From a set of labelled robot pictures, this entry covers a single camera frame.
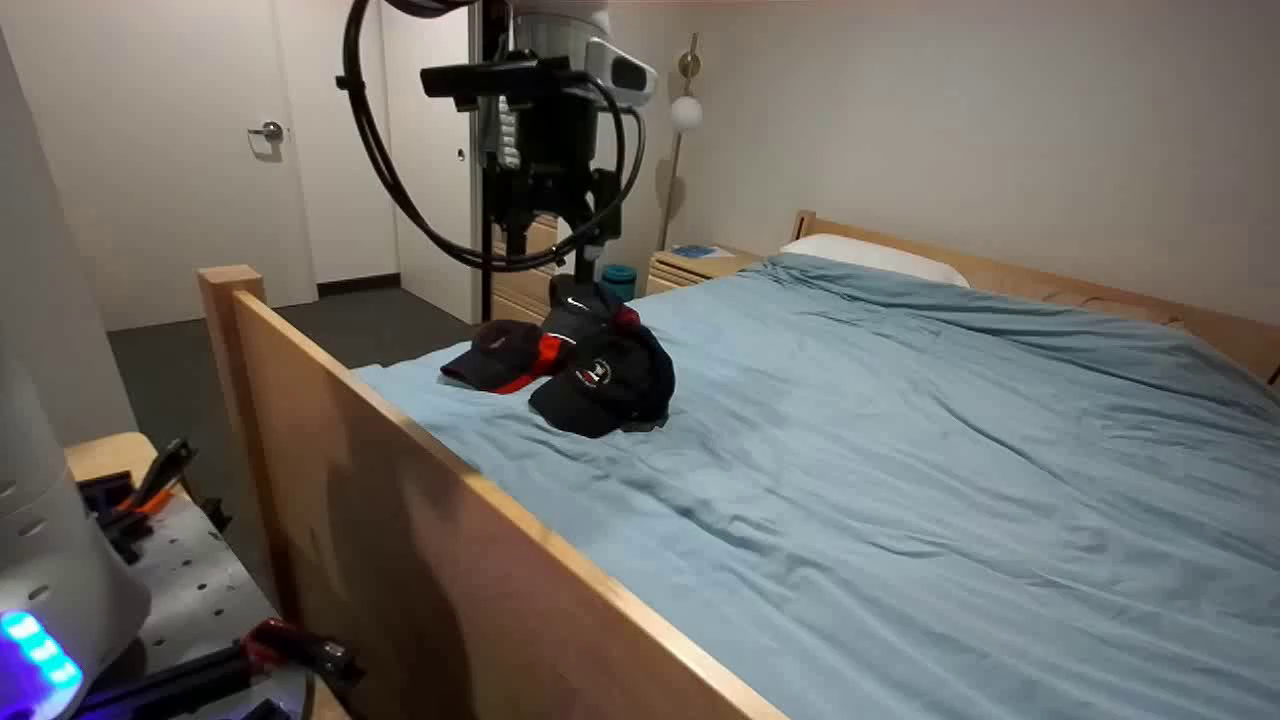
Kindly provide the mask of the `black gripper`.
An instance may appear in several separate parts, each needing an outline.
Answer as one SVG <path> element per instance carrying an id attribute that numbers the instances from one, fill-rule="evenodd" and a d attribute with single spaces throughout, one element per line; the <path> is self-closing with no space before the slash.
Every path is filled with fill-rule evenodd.
<path id="1" fill-rule="evenodd" d="M 590 218 L 594 103 L 576 92 L 498 99 L 498 154 L 491 169 L 491 211 L 511 257 L 529 253 L 535 217 L 568 227 Z"/>

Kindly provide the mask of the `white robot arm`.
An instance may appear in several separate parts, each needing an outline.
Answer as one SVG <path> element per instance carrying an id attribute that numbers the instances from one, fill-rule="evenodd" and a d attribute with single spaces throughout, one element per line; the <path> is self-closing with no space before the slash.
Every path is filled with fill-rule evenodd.
<path id="1" fill-rule="evenodd" d="M 318 478 L 372 451 L 374 468 L 471 482 L 475 472 L 394 406 L 367 394 L 326 353 L 282 323 L 257 297 L 247 266 L 198 270 L 234 411 L 279 607 L 304 619 L 313 589 L 330 565 L 304 556 L 318 522 Z M 26 673 L 9 678 L 41 714 L 64 714 L 85 688 L 131 642 L 152 594 L 85 517 L 64 449 L 41 404 L 24 353 L 3 343 L 3 658 Z"/>

